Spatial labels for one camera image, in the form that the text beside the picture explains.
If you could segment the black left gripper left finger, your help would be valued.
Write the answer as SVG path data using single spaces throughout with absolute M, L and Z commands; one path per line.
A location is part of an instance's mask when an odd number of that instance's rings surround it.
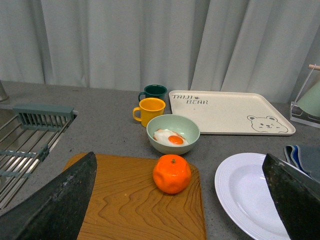
M 87 153 L 0 217 L 2 240 L 75 240 L 92 196 L 97 159 Z

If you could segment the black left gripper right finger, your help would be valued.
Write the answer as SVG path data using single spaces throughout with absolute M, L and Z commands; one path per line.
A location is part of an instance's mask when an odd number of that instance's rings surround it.
M 291 240 L 320 238 L 320 184 L 268 153 L 262 164 L 267 186 Z

